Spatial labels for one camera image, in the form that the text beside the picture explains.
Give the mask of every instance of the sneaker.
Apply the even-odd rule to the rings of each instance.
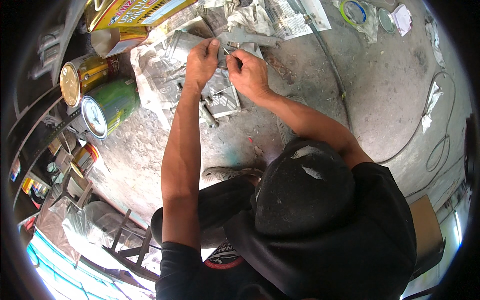
[[[307,105],[307,101],[305,101],[305,99],[303,99],[302,97],[287,97],[287,98],[289,100]],[[290,141],[294,140],[295,138],[298,138],[298,135],[279,117],[276,118],[276,125],[278,127],[278,131],[280,132],[280,138],[282,140],[282,144],[284,148]]]
[[[245,168],[241,171],[235,171],[230,168],[213,167],[203,171],[201,178],[205,185],[210,186],[212,184],[216,184],[242,175],[253,175],[261,178],[263,172],[259,169],[254,168]]]

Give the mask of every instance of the gold paint can lid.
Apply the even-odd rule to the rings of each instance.
[[[60,89],[65,103],[76,107],[80,102],[80,82],[77,69],[71,62],[67,62],[60,72]]]
[[[83,177],[84,177],[84,175],[82,174],[82,172],[80,171],[80,169],[78,168],[78,166],[77,166],[73,161],[70,162],[70,166],[71,166],[72,169],[75,171],[75,173],[77,173],[77,175],[80,176],[80,178],[83,178]]]

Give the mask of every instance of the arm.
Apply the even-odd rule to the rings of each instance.
[[[190,51],[185,84],[163,155],[161,188],[163,199],[162,241],[200,250],[198,183],[200,180],[200,93],[215,72],[217,39],[206,39]]]
[[[234,57],[242,61],[241,70]],[[274,93],[268,87],[264,60],[244,50],[237,50],[227,56],[227,66],[230,81],[237,90],[255,104],[276,114],[298,136],[327,142],[342,156],[350,169],[361,162],[373,162],[342,124],[313,108]]]

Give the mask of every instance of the logo on shirt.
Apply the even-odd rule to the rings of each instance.
[[[212,269],[230,269],[243,261],[243,257],[241,257],[233,246],[230,245],[230,242],[226,240],[210,254],[205,260],[205,265]]]

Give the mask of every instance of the screwdriver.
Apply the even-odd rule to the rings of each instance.
[[[223,48],[223,50],[225,50],[225,53],[227,53],[228,55],[232,55],[232,54],[230,53],[230,51],[228,51],[227,49],[225,49],[224,46],[222,46],[222,48]],[[237,64],[239,65],[239,69],[241,70],[241,68],[242,68],[242,66],[243,66],[243,62],[241,62],[241,60],[239,60],[239,59],[236,58],[235,56],[234,56],[234,58],[237,60]]]

